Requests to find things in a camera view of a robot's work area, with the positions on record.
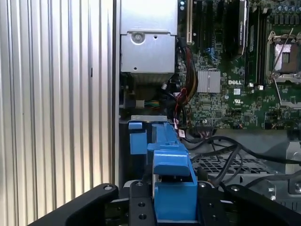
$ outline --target black cable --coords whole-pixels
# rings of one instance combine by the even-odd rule
[[[177,98],[176,98],[173,94],[171,94],[171,93],[169,93],[169,92],[167,92],[167,91],[165,91],[165,90],[162,90],[162,89],[161,89],[161,91],[162,91],[165,95],[167,95],[169,98],[171,98],[172,100],[174,100],[174,101],[175,101],[175,105],[176,105],[176,103],[177,103]],[[179,104],[179,107],[180,107],[180,110],[182,111],[182,121],[183,121],[183,124],[186,125],[186,120],[187,120],[187,112],[186,112],[186,108],[185,108],[183,105],[181,105],[181,104]]]
[[[194,156],[191,159],[191,163],[194,163],[199,158],[205,158],[205,157],[216,156],[216,155],[233,152],[236,148],[237,148],[237,145],[231,145],[229,147],[225,147],[225,148],[222,148],[222,149],[214,151],[214,152],[198,153],[196,156]]]
[[[190,151],[196,150],[196,149],[200,148],[201,146],[203,146],[205,144],[208,144],[208,143],[210,143],[214,140],[225,140],[225,141],[228,141],[232,144],[240,145],[242,150],[244,150],[245,152],[247,152],[248,154],[254,156],[257,159],[264,159],[264,160],[267,160],[267,161],[273,161],[273,162],[278,162],[278,163],[283,163],[283,164],[301,164],[301,161],[289,160],[289,159],[280,159],[280,158],[277,158],[277,157],[265,156],[265,155],[262,155],[262,154],[255,153],[255,152],[251,151],[249,148],[247,148],[247,147],[243,146],[242,144],[240,144],[239,142],[237,142],[236,140],[234,140],[230,137],[225,137],[225,136],[209,137],[208,139],[200,142],[198,145],[196,145],[194,147],[191,147],[191,148],[187,148],[187,149],[190,150]]]
[[[211,180],[211,184],[213,186],[218,186],[219,183],[224,179],[228,169],[230,168],[231,164],[233,163],[233,160],[235,159],[236,155],[239,153],[240,150],[241,150],[241,145],[237,145],[236,149],[233,152],[231,152],[220,173],[216,176],[216,178]]]
[[[247,184],[245,187],[250,188],[263,180],[269,180],[269,181],[289,180],[289,179],[292,179],[292,178],[300,176],[300,175],[301,175],[301,170],[299,170],[293,174],[271,175],[271,176],[261,177],[261,178],[253,180],[252,182]]]
[[[203,139],[201,139],[201,138],[189,139],[186,136],[183,137],[182,139],[185,140],[187,143],[190,143],[190,144],[198,144],[198,143],[203,141]]]
[[[238,169],[235,171],[235,173],[229,179],[223,181],[223,183],[225,183],[225,184],[227,184],[231,180],[233,180],[238,175],[238,173],[241,171],[241,169],[243,168],[243,165],[244,165],[243,156],[239,152],[237,153],[237,155],[240,157],[240,165],[239,165]]]
[[[227,147],[227,146],[225,146],[225,145],[216,144],[215,142],[212,142],[212,144],[213,144],[214,146],[217,146],[217,147]]]

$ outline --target metal mesh grille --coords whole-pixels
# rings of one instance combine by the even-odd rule
[[[201,158],[193,163],[193,168],[197,169],[201,166],[208,173],[219,173],[228,157],[226,156],[212,156]],[[240,166],[240,159],[235,159],[229,170],[228,174],[233,174]],[[271,174],[272,172],[265,166],[265,160],[244,158],[244,165],[240,173],[243,174]]]

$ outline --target ram slot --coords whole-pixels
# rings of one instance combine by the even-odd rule
[[[253,87],[254,84],[257,84],[258,57],[260,53],[258,49],[259,13],[260,13],[259,9],[249,13],[248,52],[246,53],[246,73],[245,73],[245,85],[249,87]]]
[[[264,85],[265,82],[265,62],[266,62],[266,46],[267,46],[267,14],[259,14],[259,27],[258,27],[258,52],[259,57],[257,60],[257,84]]]

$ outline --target blue plastic latch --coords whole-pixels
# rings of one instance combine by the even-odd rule
[[[188,177],[190,175],[188,161],[189,157],[185,152],[155,150],[154,174]]]
[[[128,129],[142,129],[142,122],[130,122]]]
[[[147,153],[147,134],[142,127],[142,122],[130,122],[128,124],[130,132],[130,151],[131,154]]]

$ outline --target silver chipset heatsink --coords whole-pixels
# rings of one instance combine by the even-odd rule
[[[203,70],[198,71],[198,93],[220,93],[221,72]]]

